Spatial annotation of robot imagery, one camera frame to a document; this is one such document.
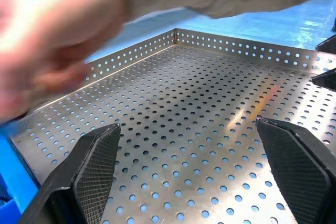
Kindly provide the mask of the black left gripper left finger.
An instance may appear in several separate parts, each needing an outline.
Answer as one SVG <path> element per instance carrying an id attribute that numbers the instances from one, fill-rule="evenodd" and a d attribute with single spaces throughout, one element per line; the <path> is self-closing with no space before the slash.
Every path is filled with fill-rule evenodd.
<path id="1" fill-rule="evenodd" d="M 81 136 L 19 222 L 100 223 L 113 183 L 120 134 L 120 125 L 110 124 Z"/>

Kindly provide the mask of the person's bare hand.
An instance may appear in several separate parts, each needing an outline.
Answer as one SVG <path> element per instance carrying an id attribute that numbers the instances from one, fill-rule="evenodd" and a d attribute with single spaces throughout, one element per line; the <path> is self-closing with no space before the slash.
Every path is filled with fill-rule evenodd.
<path id="1" fill-rule="evenodd" d="M 1 0 L 1 122 L 75 89 L 126 18 L 124 0 Z"/>

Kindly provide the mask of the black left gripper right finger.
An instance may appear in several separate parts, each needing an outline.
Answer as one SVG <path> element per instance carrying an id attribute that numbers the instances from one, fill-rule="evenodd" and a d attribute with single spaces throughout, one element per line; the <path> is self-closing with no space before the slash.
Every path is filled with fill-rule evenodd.
<path id="1" fill-rule="evenodd" d="M 309 130 L 258 118 L 273 177 L 297 223 L 335 223 L 335 156 Z"/>

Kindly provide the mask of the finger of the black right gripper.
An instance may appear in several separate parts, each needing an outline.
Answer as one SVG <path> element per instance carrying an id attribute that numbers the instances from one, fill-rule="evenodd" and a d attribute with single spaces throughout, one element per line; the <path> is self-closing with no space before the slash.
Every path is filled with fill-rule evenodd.
<path id="1" fill-rule="evenodd" d="M 336 92 L 336 68 L 312 77 L 312 83 Z"/>
<path id="2" fill-rule="evenodd" d="M 336 54 L 336 35 L 333 35 L 317 44 L 315 50 L 318 52 L 325 52 L 327 54 Z"/>

